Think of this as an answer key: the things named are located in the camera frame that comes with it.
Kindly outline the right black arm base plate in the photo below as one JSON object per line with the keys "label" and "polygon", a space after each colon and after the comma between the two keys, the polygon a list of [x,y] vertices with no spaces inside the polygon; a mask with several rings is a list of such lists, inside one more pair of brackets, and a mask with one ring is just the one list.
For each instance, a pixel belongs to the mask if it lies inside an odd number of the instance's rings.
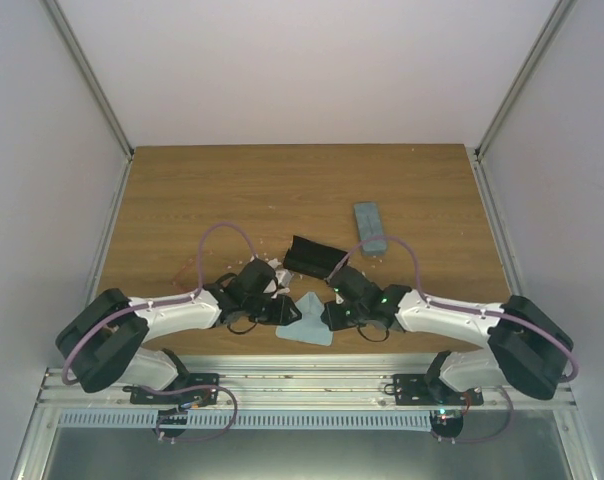
{"label": "right black arm base plate", "polygon": [[382,392],[394,398],[398,406],[481,406],[482,391],[469,389],[458,392],[438,378],[426,374],[394,374],[382,387]]}

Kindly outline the open black glasses case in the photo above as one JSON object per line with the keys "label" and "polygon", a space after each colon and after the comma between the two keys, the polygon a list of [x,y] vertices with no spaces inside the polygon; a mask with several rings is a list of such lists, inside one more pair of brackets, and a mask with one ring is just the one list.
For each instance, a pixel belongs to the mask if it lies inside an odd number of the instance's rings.
{"label": "open black glasses case", "polygon": [[344,250],[294,235],[285,254],[283,267],[301,275],[325,280],[346,255]]}

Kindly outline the aluminium frame post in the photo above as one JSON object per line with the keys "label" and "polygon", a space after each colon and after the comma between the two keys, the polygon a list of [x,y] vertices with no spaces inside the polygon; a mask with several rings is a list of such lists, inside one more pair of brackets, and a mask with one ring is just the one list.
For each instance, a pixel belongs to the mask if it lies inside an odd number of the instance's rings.
{"label": "aluminium frame post", "polygon": [[127,138],[120,121],[117,118],[113,107],[108,100],[100,81],[98,80],[91,63],[86,56],[66,14],[64,13],[60,3],[56,0],[41,1],[43,8],[51,19],[51,22],[60,36],[62,43],[67,49],[71,59],[76,65],[80,75],[82,76],[85,85],[90,94],[95,100],[98,109],[103,115],[107,126],[109,127],[113,137],[118,143],[120,149],[128,161],[131,161],[135,152],[134,147]]}
{"label": "aluminium frame post", "polygon": [[575,0],[558,0],[554,3],[551,12],[537,34],[522,65],[519,67],[496,113],[474,149],[474,156],[478,162],[481,162],[488,152],[504,121],[523,93],[528,81],[533,76],[575,4]]}

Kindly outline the left aluminium frame post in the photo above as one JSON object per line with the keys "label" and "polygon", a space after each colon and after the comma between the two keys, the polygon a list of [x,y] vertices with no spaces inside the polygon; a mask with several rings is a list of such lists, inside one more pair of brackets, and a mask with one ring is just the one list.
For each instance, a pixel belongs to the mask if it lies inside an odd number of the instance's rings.
{"label": "left aluminium frame post", "polygon": [[62,43],[67,49],[71,59],[76,65],[80,75],[82,76],[85,85],[90,94],[95,100],[98,109],[103,115],[107,126],[109,127],[113,137],[118,143],[120,149],[128,161],[131,161],[135,152],[134,147],[127,138],[120,121],[117,118],[113,107],[108,100],[100,81],[98,80],[91,63],[86,56],[66,14],[64,13],[60,3],[56,0],[41,1],[43,8],[51,19],[51,22],[60,36]]}

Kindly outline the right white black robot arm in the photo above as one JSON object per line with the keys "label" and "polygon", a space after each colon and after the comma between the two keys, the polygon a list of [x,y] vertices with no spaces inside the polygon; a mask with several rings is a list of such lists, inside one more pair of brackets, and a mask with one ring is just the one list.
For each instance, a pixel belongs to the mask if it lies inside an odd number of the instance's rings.
{"label": "right white black robot arm", "polygon": [[473,304],[432,297],[405,285],[380,288],[344,266],[329,286],[336,300],[324,306],[332,331],[373,326],[384,333],[428,333],[474,345],[471,352],[436,355],[420,383],[429,401],[446,405],[467,391],[509,385],[536,400],[550,400],[573,349],[572,339],[530,299]]}

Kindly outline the aluminium mounting rail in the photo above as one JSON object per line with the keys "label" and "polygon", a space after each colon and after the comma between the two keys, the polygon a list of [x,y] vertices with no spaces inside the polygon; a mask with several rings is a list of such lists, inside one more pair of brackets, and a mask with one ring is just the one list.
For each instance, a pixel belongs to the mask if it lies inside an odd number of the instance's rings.
{"label": "aluminium mounting rail", "polygon": [[[185,356],[194,372],[220,375],[243,410],[418,410],[396,407],[384,386],[396,373],[426,372],[434,354],[357,355],[215,355]],[[131,405],[124,384],[86,394],[65,386],[60,369],[45,374],[36,405],[69,408],[142,408]],[[553,400],[538,401],[505,387],[516,410],[576,409],[569,386],[560,386]]]}

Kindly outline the right aluminium frame post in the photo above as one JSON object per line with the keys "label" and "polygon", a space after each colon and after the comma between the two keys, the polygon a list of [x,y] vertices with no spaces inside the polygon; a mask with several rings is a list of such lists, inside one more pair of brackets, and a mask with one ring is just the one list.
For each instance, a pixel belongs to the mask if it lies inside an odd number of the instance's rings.
{"label": "right aluminium frame post", "polygon": [[523,93],[528,81],[533,76],[575,4],[575,0],[558,0],[554,3],[551,12],[537,34],[522,65],[519,67],[496,113],[474,149],[474,156],[478,162],[481,162],[488,152],[504,121]]}

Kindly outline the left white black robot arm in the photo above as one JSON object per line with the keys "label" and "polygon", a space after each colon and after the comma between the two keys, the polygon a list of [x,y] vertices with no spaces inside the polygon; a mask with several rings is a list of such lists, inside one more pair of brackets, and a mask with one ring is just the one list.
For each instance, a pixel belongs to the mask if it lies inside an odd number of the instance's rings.
{"label": "left white black robot arm", "polygon": [[276,269],[254,258],[239,273],[188,293],[140,298],[107,289],[55,340],[64,358],[62,382],[78,384],[86,393],[124,382],[152,389],[167,404],[178,403],[188,391],[179,359],[143,345],[187,330],[231,329],[241,318],[254,325],[288,326],[301,320],[302,313],[285,288]]}

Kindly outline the green glasses case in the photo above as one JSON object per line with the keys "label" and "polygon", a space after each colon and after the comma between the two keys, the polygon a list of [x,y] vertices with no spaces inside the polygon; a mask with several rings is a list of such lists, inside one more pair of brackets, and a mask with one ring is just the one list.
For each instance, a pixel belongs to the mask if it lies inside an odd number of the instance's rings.
{"label": "green glasses case", "polygon": [[388,245],[383,238],[384,231],[378,206],[375,202],[359,202],[354,205],[354,216],[359,240],[367,240],[360,246],[364,256],[377,257],[387,252]]}

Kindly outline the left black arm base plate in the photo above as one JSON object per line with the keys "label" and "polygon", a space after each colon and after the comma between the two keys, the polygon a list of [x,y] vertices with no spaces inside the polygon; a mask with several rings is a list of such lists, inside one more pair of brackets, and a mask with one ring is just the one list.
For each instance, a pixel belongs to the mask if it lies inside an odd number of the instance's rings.
{"label": "left black arm base plate", "polygon": [[162,390],[162,395],[139,386],[125,386],[122,390],[130,395],[129,400],[135,405],[209,406],[216,404],[217,392],[215,389],[208,390],[205,386],[217,387],[219,380],[217,373],[189,373],[180,374]]}

